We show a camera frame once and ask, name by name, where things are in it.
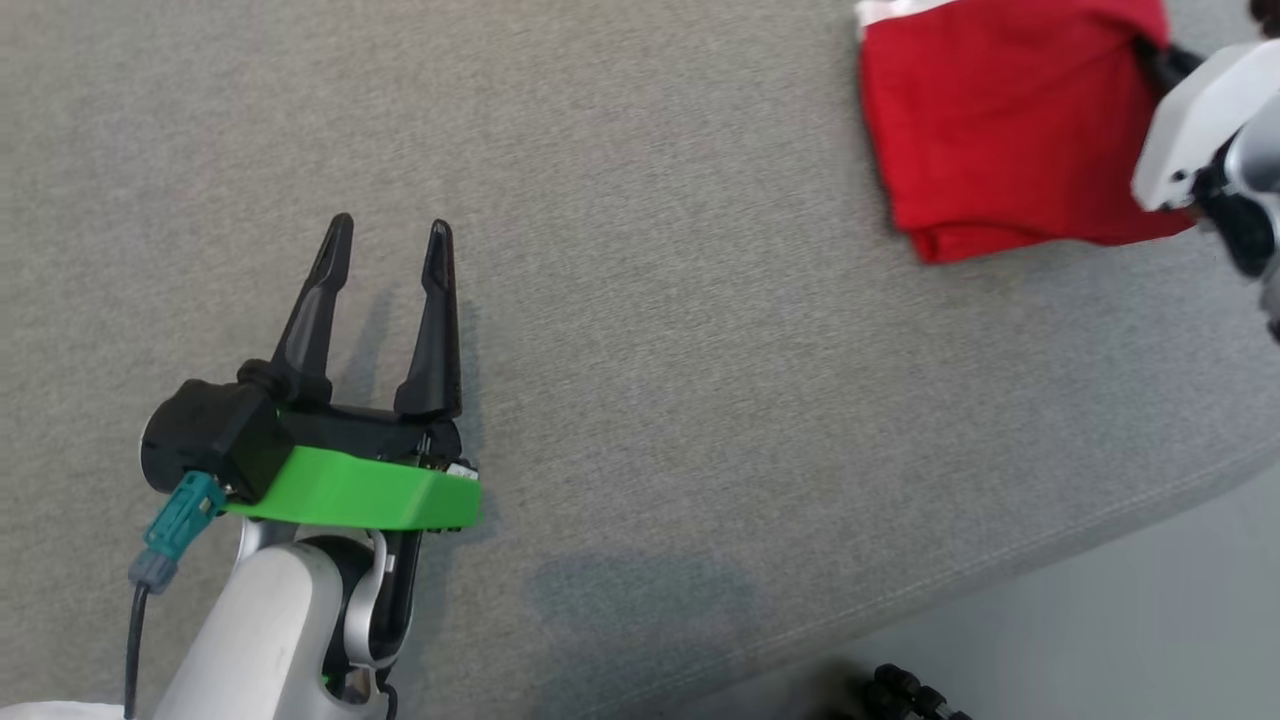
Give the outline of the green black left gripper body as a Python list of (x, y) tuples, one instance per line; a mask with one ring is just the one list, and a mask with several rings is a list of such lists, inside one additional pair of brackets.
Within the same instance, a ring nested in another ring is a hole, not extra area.
[(285, 410), (296, 446), (244, 518), (311, 527), (443, 532), (475, 527), (483, 488), (454, 421), (366, 407)]

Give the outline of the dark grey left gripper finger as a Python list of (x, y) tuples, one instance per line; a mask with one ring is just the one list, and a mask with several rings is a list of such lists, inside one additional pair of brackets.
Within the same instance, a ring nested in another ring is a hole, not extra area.
[(337, 295), (348, 278), (353, 236), (351, 214), (332, 218), (273, 356), (244, 361), (238, 370), (241, 384), (262, 388), (280, 406), (329, 405), (333, 383), (326, 375), (326, 363)]
[(425, 295), (410, 370), (397, 391), (394, 413), (452, 420), (462, 413), (460, 322), (454, 278), (454, 238), (436, 219), (428, 237), (421, 286)]

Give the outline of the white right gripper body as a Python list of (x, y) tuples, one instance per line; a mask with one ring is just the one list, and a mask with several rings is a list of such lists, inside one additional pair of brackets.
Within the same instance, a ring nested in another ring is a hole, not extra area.
[(1196, 174), (1277, 96), (1279, 41), (1224, 47), (1178, 82), (1155, 109), (1132, 177), (1146, 211), (1190, 204)]

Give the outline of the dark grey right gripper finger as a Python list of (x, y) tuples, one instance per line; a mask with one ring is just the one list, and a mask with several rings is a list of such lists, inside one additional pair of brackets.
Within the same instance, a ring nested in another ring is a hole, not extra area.
[(1203, 64), (1203, 58), (1178, 44), (1158, 46), (1146, 37), (1133, 41), (1135, 58), (1160, 97), (1167, 96)]

